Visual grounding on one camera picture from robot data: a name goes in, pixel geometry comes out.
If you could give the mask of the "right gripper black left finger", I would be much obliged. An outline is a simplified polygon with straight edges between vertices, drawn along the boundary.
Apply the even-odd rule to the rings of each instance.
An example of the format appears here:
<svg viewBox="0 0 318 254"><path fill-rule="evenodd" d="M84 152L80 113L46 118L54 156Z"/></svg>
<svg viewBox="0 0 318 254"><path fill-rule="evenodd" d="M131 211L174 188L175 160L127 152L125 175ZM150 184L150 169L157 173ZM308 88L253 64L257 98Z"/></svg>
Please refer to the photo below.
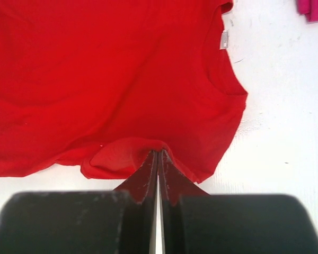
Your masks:
<svg viewBox="0 0 318 254"><path fill-rule="evenodd" d="M112 191L19 192L0 211L0 253L154 253L158 153Z"/></svg>

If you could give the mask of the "red t shirt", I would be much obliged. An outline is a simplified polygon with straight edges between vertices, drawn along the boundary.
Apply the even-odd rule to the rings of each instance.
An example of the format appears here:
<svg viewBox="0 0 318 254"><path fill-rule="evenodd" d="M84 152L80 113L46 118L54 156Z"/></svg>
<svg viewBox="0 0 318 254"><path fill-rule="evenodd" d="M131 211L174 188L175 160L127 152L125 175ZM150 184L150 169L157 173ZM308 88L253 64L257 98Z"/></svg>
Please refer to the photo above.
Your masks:
<svg viewBox="0 0 318 254"><path fill-rule="evenodd" d="M0 177L125 179L168 152L200 183L248 96L220 47L232 1L0 1Z"/></svg>

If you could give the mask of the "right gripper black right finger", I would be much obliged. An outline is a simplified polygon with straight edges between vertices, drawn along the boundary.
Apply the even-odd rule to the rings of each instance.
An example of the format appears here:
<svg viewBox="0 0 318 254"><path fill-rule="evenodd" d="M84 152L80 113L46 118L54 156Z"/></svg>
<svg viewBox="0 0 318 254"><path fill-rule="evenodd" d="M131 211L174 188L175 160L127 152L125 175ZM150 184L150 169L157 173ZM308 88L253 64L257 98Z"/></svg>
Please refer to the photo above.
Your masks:
<svg viewBox="0 0 318 254"><path fill-rule="evenodd" d="M308 212L284 194L210 195L158 154L164 253L318 253Z"/></svg>

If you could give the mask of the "magenta t shirt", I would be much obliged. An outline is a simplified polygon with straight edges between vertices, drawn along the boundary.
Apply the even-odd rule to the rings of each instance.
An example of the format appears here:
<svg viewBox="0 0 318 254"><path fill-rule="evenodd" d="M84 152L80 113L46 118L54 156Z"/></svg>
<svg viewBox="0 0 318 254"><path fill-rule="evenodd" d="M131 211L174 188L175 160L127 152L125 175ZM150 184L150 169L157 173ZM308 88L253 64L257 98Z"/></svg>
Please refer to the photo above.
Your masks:
<svg viewBox="0 0 318 254"><path fill-rule="evenodd" d="M318 0L297 0L297 10L308 22L318 22Z"/></svg>

